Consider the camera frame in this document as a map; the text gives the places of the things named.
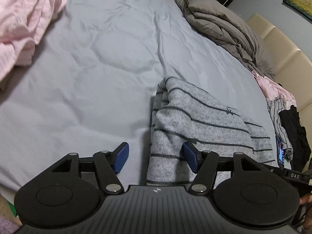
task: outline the metal pivot screw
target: metal pivot screw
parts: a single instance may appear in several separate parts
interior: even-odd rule
[[[203,184],[195,184],[192,186],[192,190],[195,192],[205,192],[207,187]]]
[[[106,186],[106,190],[110,192],[118,192],[121,189],[121,186],[118,184],[109,184]]]

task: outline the pink fabric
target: pink fabric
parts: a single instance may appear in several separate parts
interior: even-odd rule
[[[2,216],[0,216],[0,233],[1,234],[13,234],[16,232],[20,226],[18,226],[16,223],[11,222]]]
[[[252,71],[253,76],[258,82],[266,100],[275,100],[280,98],[284,102],[284,106],[287,110],[291,108],[291,105],[297,106],[294,96],[286,91],[282,86],[278,85],[276,82],[273,82],[268,77],[260,76],[256,71]]]
[[[30,65],[51,20],[67,0],[0,0],[0,81],[14,65]]]

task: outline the phone screen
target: phone screen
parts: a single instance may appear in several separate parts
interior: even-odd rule
[[[277,143],[277,162],[278,166],[284,168],[284,150],[283,150],[283,143],[279,137],[276,136],[276,143]]]

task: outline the striped fabric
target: striped fabric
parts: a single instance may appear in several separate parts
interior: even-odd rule
[[[187,140],[200,151],[208,149],[225,157],[241,151],[258,162],[275,165],[270,137],[262,126],[208,92],[168,77],[157,87],[152,110],[147,184],[181,185],[194,179],[180,154]],[[216,184],[228,177],[226,172],[218,173]]]
[[[278,115],[280,111],[286,110],[283,100],[280,98],[268,100],[268,110],[274,125],[275,134],[282,140],[283,149],[285,150],[287,158],[291,161],[293,158],[293,148],[286,134],[286,130],[280,123],[280,116]]]

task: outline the finger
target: finger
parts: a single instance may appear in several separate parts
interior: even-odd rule
[[[312,227],[312,210],[309,210],[308,214],[305,216],[303,227],[306,230]]]
[[[308,193],[300,198],[300,205],[312,203],[312,194]]]

